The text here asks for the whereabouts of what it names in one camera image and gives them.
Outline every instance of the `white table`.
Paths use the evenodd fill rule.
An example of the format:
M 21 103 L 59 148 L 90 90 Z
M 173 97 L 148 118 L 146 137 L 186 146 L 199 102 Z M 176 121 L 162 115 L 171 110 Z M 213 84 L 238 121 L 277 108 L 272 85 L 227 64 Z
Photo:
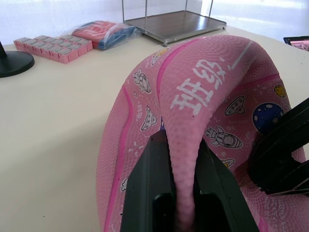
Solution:
M 233 27 L 214 34 L 261 44 L 292 107 L 309 97 L 308 52 Z M 141 37 L 67 65 L 35 56 L 27 72 L 0 79 L 1 232 L 100 231 L 95 181 L 104 124 L 131 70 L 160 49 Z

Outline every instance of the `pink stripe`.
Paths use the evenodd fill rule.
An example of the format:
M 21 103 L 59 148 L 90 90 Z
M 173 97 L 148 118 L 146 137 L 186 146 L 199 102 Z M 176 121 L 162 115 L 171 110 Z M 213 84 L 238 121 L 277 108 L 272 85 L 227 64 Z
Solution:
M 264 78 L 256 80 L 256 81 L 252 81 L 252 82 L 243 84 L 241 86 L 237 86 L 235 89 L 233 89 L 233 91 L 243 90 L 244 88 L 249 88 L 251 85 L 255 85 L 256 83 L 262 84 L 264 82 L 267 82 L 267 81 L 270 81 L 270 80 L 276 80 L 276 79 L 280 79 L 279 74 L 274 74 L 274 75 L 264 77 Z
M 118 190 L 119 182 L 120 182 L 120 175 L 121 175 L 122 169 L 124 167 L 126 137 L 127 137 L 127 133 L 129 131 L 129 127 L 130 127 L 131 122 L 132 122 L 132 118 L 133 118 L 133 106 L 132 106 L 131 99 L 130 99 L 126 89 L 123 86 L 122 86 L 122 90 L 123 90 L 123 92 L 126 96 L 126 100 L 127 100 L 128 105 L 129 105 L 129 115 L 128 115 L 128 118 L 126 120 L 126 123 L 124 125 L 124 128 L 123 128 L 122 133 L 121 133 L 121 137 L 120 137 L 120 146 L 119 146 L 118 156 L 117 156 L 116 172 L 115 172 L 115 176 L 114 176 L 114 180 L 113 180 L 113 184 L 112 184 L 110 202 L 109 202 L 109 205 L 108 205 L 107 217 L 105 219 L 105 224 L 104 224 L 104 232 L 108 231 L 108 227 L 109 227 L 109 224 L 111 222 L 112 209 L 114 207 L 115 199 L 116 199 L 116 196 L 117 196 L 117 190 Z
M 161 87 L 161 80 L 162 80 L 162 77 L 163 77 L 163 74 L 165 72 L 165 69 L 167 68 L 167 66 L 169 65 L 169 63 L 175 58 L 175 56 L 180 53 L 182 50 L 184 50 L 186 47 L 190 46 L 191 44 L 194 44 L 195 42 L 201 40 L 203 38 L 198 38 L 196 40 L 192 40 L 192 41 L 189 41 L 187 43 L 185 43 L 184 45 L 178 47 L 177 49 L 175 49 L 162 63 L 161 67 L 160 67 L 160 70 L 159 70 L 159 73 L 158 73 L 158 77 L 156 79 L 156 93 L 158 95 L 158 100 L 159 100 L 159 103 L 160 103 L 160 97 L 159 97 L 159 94 L 160 94 L 160 87 Z

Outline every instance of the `black monitor stand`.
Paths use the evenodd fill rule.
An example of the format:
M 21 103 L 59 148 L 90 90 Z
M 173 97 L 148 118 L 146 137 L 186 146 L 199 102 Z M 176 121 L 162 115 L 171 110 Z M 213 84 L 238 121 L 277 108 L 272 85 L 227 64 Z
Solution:
M 4 51 L 0 42 L 0 78 L 23 73 L 34 65 L 34 58 L 27 52 Z

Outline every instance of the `rocket illustration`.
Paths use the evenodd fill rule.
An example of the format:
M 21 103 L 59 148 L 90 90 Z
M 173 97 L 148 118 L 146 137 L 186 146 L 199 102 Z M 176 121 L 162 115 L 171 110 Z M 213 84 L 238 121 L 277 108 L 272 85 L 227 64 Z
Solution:
M 227 148 L 238 148 L 242 146 L 241 141 L 236 136 L 225 133 L 221 127 L 216 126 L 216 129 L 218 132 L 215 132 L 211 127 L 205 131 L 205 135 L 208 138 L 214 139 L 214 141 L 211 141 L 212 145 L 221 145 Z

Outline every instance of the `metal tray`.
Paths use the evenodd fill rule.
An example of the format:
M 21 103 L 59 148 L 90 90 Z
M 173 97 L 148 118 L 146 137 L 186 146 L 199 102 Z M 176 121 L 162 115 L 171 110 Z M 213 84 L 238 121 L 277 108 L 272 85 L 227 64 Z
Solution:
M 224 21 L 186 10 L 134 18 L 125 23 L 136 26 L 143 34 L 162 42 L 163 46 L 191 36 L 226 29 Z

